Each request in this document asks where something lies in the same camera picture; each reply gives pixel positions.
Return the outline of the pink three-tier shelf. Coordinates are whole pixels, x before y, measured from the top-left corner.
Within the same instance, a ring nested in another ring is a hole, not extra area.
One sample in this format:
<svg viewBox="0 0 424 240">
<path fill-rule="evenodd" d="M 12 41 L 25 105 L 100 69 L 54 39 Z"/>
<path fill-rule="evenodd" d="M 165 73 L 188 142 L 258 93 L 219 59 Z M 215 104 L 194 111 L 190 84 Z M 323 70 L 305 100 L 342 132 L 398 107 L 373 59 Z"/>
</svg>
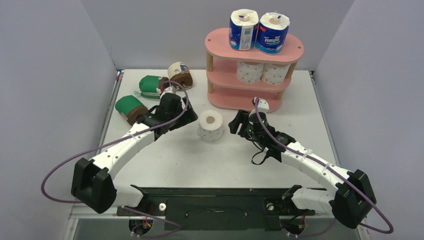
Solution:
<svg viewBox="0 0 424 240">
<path fill-rule="evenodd" d="M 265 99 L 271 112 L 282 104 L 284 91 L 289 87 L 295 67 L 304 53 L 303 43 L 293 34 L 286 36 L 280 53 L 269 55 L 256 48 L 234 50 L 229 43 L 229 28 L 218 28 L 205 38 L 207 96 L 217 108 L 251 110 L 254 97 Z M 283 82 L 270 85 L 263 81 L 248 84 L 236 77 L 237 62 L 274 64 L 287 67 Z"/>
</svg>

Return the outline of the floral white paper roll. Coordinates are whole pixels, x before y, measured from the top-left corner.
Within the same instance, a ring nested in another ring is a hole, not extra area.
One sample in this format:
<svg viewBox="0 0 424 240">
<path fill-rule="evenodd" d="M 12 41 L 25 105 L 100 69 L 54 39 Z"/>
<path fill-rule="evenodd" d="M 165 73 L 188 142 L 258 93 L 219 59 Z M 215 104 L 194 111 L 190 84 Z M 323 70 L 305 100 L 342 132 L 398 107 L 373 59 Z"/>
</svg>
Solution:
<svg viewBox="0 0 424 240">
<path fill-rule="evenodd" d="M 261 81 L 264 64 L 258 62 L 238 61 L 236 78 L 245 84 L 256 84 Z"/>
</svg>

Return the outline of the blue paper roll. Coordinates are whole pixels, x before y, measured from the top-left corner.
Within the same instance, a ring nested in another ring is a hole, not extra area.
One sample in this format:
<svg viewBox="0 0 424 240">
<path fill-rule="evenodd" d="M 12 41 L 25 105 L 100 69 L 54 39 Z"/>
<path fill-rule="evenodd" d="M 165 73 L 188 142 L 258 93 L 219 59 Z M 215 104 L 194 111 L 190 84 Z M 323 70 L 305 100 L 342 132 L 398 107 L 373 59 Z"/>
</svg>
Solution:
<svg viewBox="0 0 424 240">
<path fill-rule="evenodd" d="M 255 46 L 259 16 L 252 9 L 234 10 L 229 20 L 229 45 L 236 51 L 248 51 Z"/>
</svg>

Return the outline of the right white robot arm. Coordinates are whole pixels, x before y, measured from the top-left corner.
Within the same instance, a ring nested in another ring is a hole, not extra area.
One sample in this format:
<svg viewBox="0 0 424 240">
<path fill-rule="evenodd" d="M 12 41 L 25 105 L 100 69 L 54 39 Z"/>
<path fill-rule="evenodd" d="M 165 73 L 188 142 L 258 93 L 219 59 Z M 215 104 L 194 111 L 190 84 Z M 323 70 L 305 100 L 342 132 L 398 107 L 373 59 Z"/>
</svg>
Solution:
<svg viewBox="0 0 424 240">
<path fill-rule="evenodd" d="M 239 110 L 228 127 L 231 134 L 258 144 L 266 158 L 274 158 L 299 170 L 324 188 L 293 186 L 282 199 L 287 213 L 294 214 L 298 210 L 329 213 L 344 226 L 355 229 L 376 204 L 365 172 L 350 171 L 317 156 L 294 137 L 270 126 L 264 112 L 255 114 Z"/>
</svg>

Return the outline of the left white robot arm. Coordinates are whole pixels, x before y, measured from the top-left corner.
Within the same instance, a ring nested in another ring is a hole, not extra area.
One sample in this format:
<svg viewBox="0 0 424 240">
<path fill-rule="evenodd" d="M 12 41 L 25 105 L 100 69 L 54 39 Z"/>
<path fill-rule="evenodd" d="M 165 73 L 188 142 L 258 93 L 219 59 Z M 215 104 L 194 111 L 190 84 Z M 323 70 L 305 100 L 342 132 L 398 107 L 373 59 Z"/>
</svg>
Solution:
<svg viewBox="0 0 424 240">
<path fill-rule="evenodd" d="M 136 215 L 145 214 L 149 201 L 143 193 L 131 185 L 115 184 L 114 178 L 143 148 L 197 118 L 186 96 L 163 93 L 159 104 L 139 115 L 119 143 L 90 160 L 81 158 L 75 163 L 71 194 L 98 214 L 115 206 L 129 207 Z"/>
</svg>

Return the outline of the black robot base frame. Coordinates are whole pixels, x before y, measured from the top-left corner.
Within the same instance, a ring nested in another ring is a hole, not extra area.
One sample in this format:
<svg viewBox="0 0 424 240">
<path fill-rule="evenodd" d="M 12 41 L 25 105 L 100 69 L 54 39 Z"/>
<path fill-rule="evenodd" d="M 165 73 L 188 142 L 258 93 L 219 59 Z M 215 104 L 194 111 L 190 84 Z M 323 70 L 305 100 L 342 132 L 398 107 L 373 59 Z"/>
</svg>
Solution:
<svg viewBox="0 0 424 240">
<path fill-rule="evenodd" d="M 163 236 L 176 231 L 242 231 L 263 229 L 280 231 L 300 223 L 301 216 L 313 216 L 314 210 L 302 210 L 283 199 L 288 188 L 167 188 L 139 187 L 143 194 L 136 207 L 118 207 L 120 217 L 142 217 L 131 220 L 135 232 L 149 237 L 161 217 Z"/>
</svg>

